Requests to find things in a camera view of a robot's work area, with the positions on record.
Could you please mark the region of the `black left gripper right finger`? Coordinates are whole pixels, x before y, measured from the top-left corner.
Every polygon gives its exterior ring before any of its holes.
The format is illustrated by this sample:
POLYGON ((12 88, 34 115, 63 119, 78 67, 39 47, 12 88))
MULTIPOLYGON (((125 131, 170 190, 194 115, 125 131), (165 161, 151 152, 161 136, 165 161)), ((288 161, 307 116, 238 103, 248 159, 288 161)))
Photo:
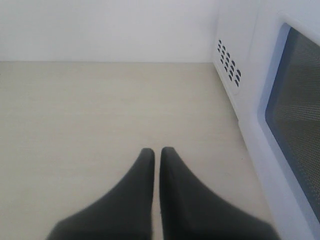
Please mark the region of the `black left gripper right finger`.
POLYGON ((161 150, 159 198, 165 240, 278 240, 273 227, 204 185, 173 147, 161 150))

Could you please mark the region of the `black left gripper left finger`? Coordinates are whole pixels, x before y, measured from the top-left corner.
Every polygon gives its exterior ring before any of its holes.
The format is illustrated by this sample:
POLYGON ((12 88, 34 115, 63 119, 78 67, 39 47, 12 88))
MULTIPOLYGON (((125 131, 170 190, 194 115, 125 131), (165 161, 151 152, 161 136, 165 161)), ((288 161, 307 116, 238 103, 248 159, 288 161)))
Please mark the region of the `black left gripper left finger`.
POLYGON ((150 240, 155 153, 143 148, 136 161, 107 194, 59 221, 49 240, 150 240))

